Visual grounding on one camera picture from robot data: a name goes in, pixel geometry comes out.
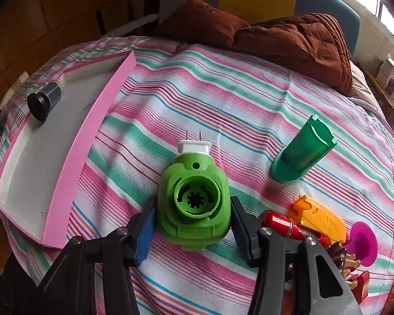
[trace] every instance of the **green cap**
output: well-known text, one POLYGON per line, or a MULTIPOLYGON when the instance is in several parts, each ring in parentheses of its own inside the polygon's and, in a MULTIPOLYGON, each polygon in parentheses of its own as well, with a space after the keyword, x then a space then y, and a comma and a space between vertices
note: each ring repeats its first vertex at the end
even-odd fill
POLYGON ((276 156, 270 168, 274 180, 289 183, 300 179, 337 144, 337 138, 312 115, 293 140, 276 156))

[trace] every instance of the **green plug-in device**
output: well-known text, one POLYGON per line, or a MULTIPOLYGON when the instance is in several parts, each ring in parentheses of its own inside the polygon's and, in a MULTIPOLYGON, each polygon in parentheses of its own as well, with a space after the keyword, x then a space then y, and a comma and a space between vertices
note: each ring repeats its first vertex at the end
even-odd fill
POLYGON ((179 155, 165 169, 158 193, 158 231, 185 251, 202 251, 229 231, 228 179, 209 155, 212 144, 178 142, 179 155))

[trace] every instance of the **striped blanket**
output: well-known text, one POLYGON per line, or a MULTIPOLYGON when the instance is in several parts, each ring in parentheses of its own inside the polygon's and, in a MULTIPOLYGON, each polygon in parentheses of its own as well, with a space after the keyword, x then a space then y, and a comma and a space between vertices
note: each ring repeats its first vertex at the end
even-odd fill
MULTIPOLYGON (((72 46, 25 82, 8 104, 0 165, 28 112, 26 96, 57 72, 120 51, 134 50, 131 76, 120 86, 80 176, 67 239, 101 237, 125 225, 158 190, 161 173, 189 130, 203 132, 211 155, 245 210, 285 212, 300 193, 344 220, 363 221, 379 243, 364 314, 379 314, 394 280, 394 133, 373 106, 346 98, 291 70, 248 54, 159 38, 112 38, 72 46), (306 176, 283 186, 269 167, 312 114, 338 138, 306 176)), ((13 252, 38 284, 58 252, 28 240, 4 220, 13 252)), ((156 235, 148 259, 131 269, 143 314, 246 314, 255 269, 240 258, 231 231, 202 253, 183 252, 156 235)), ((102 269, 96 300, 105 313, 102 269)))

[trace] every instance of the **red cylinder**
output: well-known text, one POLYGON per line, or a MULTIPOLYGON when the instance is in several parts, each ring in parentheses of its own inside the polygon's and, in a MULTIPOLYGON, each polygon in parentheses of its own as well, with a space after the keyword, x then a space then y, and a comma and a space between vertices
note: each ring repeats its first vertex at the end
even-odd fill
POLYGON ((327 245, 326 237, 316 231, 295 223, 292 218, 284 216, 283 214, 274 211, 264 211, 259 215, 259 218, 261 219, 261 226, 271 228, 282 237, 304 240, 305 237, 313 235, 323 247, 327 245))

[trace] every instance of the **metal prong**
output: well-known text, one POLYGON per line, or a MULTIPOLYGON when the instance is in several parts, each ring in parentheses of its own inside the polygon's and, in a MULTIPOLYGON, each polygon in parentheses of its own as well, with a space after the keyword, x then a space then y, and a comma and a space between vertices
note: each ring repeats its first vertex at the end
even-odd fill
POLYGON ((349 286, 350 290, 353 290, 357 287, 357 280, 355 279, 353 281, 346 281, 346 284, 349 286))

